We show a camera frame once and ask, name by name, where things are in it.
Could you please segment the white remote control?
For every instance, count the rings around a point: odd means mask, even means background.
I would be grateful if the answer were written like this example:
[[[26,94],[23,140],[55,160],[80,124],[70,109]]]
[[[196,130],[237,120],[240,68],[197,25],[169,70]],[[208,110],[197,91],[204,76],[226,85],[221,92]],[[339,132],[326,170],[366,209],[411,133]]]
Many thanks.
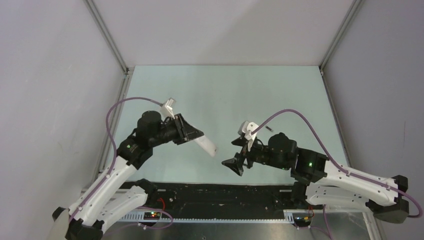
[[[201,147],[212,158],[216,156],[218,147],[205,135],[198,137],[194,140],[196,144]]]

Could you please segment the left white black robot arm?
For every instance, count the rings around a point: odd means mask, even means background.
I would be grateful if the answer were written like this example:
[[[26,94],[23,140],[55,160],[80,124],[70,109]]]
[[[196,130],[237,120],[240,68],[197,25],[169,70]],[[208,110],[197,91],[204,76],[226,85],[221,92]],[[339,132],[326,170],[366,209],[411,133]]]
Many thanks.
[[[123,195],[111,200],[117,190],[153,155],[157,146],[173,142],[181,145],[204,136],[179,113],[162,116],[146,111],[136,128],[114,151],[115,159],[88,190],[70,207],[58,207],[49,240],[100,240],[108,228],[133,209],[157,204],[157,186],[141,179]]]

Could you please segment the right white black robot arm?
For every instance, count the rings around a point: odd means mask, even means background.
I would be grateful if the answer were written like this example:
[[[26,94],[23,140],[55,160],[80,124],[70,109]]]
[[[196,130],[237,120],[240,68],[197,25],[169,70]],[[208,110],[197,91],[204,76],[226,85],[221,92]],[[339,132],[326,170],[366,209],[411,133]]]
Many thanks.
[[[408,179],[402,175],[392,178],[365,174],[347,167],[342,172],[328,156],[297,146],[295,140],[280,132],[273,135],[266,145],[261,140],[253,142],[243,136],[232,141],[240,146],[233,158],[222,161],[222,165],[238,176],[244,167],[254,163],[290,172],[295,180],[290,194],[290,202],[297,209],[308,206],[331,205],[350,209],[371,211],[381,221],[401,224],[410,214],[409,202],[403,199],[400,191],[408,189]]]

